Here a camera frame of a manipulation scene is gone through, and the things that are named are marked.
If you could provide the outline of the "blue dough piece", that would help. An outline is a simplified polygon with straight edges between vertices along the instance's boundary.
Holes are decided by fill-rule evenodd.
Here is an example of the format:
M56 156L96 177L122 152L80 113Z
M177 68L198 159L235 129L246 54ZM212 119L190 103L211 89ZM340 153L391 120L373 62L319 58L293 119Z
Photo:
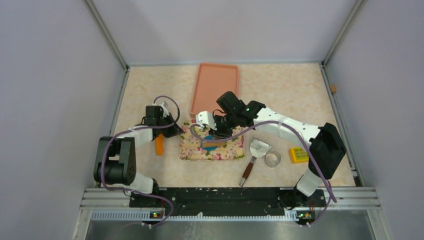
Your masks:
M215 137L213 137L211 135L207 135L204 138L206 139L206 141L203 141L201 143L201 148L202 149L210 152L210 151L214 151L215 149L218 148L217 143L208 141L208 140L215 140Z

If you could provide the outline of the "wooden double-ended roller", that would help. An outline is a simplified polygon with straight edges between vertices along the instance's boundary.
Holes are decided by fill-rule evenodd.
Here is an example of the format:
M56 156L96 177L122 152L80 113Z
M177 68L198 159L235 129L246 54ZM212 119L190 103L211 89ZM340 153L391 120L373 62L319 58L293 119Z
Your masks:
M202 149L205 149L207 151L213 151L214 149L223 147L226 144L225 141L212 142L211 140L217 140L217 138L212 135L207 135L204 137L204 139L206 141L202 141L200 146Z

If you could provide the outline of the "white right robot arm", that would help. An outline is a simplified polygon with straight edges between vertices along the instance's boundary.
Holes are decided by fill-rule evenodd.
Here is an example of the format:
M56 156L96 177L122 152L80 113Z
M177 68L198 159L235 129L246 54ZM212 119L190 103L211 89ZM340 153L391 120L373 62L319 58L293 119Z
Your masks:
M234 128L242 127L276 135L297 144L307 153L308 168L293 192L297 205L307 206L321 184L330 187L328 181L347 152L335 125L326 122L318 126L294 120L254 100L245 104L231 91L225 92L216 102L223 115L208 114L206 124L210 127L210 135L229 138Z

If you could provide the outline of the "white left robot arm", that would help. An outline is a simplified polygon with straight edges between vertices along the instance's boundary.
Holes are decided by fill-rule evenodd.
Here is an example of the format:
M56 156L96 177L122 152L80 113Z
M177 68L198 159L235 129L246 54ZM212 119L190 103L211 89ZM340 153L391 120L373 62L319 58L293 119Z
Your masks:
M93 178L97 183L115 185L125 191L137 191L149 207L160 202L153 178L137 171L136 150L162 135L172 138L183 133L166 102L148 105L140 124L123 131L117 137L103 136L99 139Z

